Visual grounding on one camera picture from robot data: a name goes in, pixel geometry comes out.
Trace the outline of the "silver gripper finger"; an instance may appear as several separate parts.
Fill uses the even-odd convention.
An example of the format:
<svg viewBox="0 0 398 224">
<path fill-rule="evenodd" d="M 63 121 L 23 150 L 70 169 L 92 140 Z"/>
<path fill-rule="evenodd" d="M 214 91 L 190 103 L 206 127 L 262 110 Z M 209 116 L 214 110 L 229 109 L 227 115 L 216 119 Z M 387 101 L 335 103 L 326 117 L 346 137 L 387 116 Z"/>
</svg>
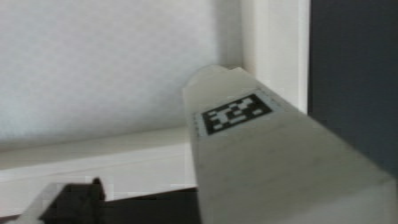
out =
<svg viewBox="0 0 398 224">
<path fill-rule="evenodd" d="M 104 189 L 88 183 L 51 183 L 10 224 L 104 224 Z"/>
</svg>

